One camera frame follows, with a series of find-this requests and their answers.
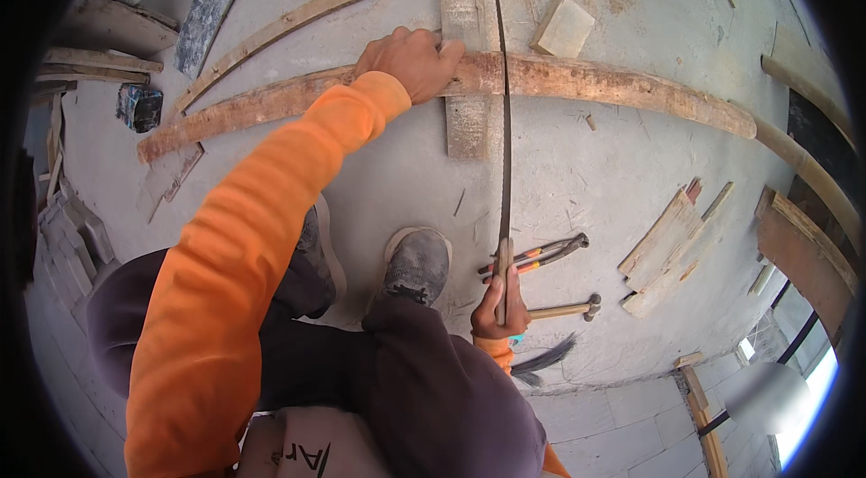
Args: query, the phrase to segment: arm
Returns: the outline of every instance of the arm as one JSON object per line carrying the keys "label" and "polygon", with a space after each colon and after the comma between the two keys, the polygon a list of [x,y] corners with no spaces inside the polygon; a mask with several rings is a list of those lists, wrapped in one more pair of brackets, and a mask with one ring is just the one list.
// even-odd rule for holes
{"label": "arm", "polygon": [[237,462],[259,397],[258,330],[304,215],[346,155],[448,82],[462,44],[437,52],[436,43],[406,28],[371,42],[358,80],[330,88],[265,138],[184,226],[133,358],[124,447],[131,477],[221,472]]}
{"label": "arm", "polygon": [[[532,317],[526,310],[526,304],[521,298],[521,280],[517,276],[517,267],[512,266],[508,269],[508,289],[505,297],[507,316],[505,324],[498,326],[494,311],[501,299],[502,280],[499,276],[493,276],[490,288],[484,293],[482,302],[472,311],[472,342],[489,354],[496,364],[511,376],[511,360],[514,359],[514,352],[508,348],[508,337],[525,332],[529,322],[532,321]],[[547,442],[545,448],[541,470],[563,478],[571,478],[562,462],[559,462],[550,442]]]}

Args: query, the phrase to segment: hammer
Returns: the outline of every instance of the hammer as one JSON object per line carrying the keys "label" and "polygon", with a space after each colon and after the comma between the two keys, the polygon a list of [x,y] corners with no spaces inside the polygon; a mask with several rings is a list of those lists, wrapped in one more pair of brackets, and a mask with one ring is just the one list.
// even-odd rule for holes
{"label": "hammer", "polygon": [[529,315],[534,321],[538,319],[551,319],[555,316],[566,316],[567,314],[583,313],[584,320],[591,322],[595,315],[601,310],[601,296],[593,294],[590,300],[586,303],[578,303],[576,305],[563,305],[557,308],[534,309],[529,311]]}

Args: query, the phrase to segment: shoe sole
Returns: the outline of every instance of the shoe sole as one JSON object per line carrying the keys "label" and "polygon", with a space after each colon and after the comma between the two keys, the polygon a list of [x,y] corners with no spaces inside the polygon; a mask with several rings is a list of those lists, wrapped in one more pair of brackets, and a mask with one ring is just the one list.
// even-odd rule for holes
{"label": "shoe sole", "polygon": [[331,246],[331,211],[321,193],[319,193],[319,198],[313,207],[316,209],[316,219],[319,221],[319,243],[322,247],[322,255],[325,256],[325,264],[331,272],[334,293],[336,293],[334,303],[337,303],[345,297],[346,284],[345,271],[343,271],[343,266],[337,260],[337,255],[334,254],[333,246]]}
{"label": "shoe sole", "polygon": [[403,241],[403,238],[406,235],[409,235],[413,232],[417,232],[419,230],[430,230],[432,232],[436,232],[439,234],[439,237],[445,242],[445,248],[448,249],[448,265],[449,268],[451,266],[451,242],[444,234],[438,231],[435,228],[430,228],[429,226],[407,226],[406,228],[400,230],[398,233],[392,235],[391,239],[388,241],[388,244],[384,247],[384,267],[382,269],[382,277],[380,277],[380,283],[376,286],[376,293],[371,296],[371,298],[367,301],[367,312],[370,312],[370,308],[373,306],[373,302],[376,299],[376,294],[378,294],[378,289],[382,288],[384,285],[384,276],[388,273],[388,267],[391,266],[391,258],[394,257],[394,252],[396,251],[396,246],[400,245],[400,242]]}

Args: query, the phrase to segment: dark purple pants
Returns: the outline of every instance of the dark purple pants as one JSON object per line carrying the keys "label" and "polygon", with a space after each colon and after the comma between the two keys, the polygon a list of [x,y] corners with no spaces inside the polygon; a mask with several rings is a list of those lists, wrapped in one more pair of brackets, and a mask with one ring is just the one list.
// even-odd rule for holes
{"label": "dark purple pants", "polygon": [[[128,397],[129,372],[165,250],[115,271],[88,304],[91,354]],[[379,299],[363,332],[295,321],[330,305],[295,253],[259,330],[258,409],[329,405],[360,414],[395,476],[537,478],[546,434],[511,379],[482,350],[449,335],[439,312]]]}

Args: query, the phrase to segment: pliers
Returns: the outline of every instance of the pliers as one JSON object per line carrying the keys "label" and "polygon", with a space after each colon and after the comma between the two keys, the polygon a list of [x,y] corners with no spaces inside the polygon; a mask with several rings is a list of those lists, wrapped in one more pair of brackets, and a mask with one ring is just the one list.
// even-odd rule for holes
{"label": "pliers", "polygon": [[[577,234],[574,237],[567,237],[566,239],[560,239],[555,242],[550,242],[546,245],[542,245],[541,247],[536,247],[531,250],[527,250],[525,253],[520,253],[517,256],[514,256],[514,263],[525,262],[526,260],[530,260],[532,258],[537,258],[541,255],[546,255],[552,251],[553,254],[550,256],[545,256],[544,258],[540,258],[538,260],[534,260],[532,262],[526,262],[517,267],[517,273],[523,274],[527,271],[532,271],[538,267],[547,265],[551,262],[555,262],[564,256],[568,256],[573,253],[575,250],[579,248],[586,248],[590,246],[590,240],[586,237],[586,234],[583,232]],[[493,272],[493,265],[490,264],[488,266],[482,267],[478,270],[478,275],[484,277],[482,283],[489,284]]]}

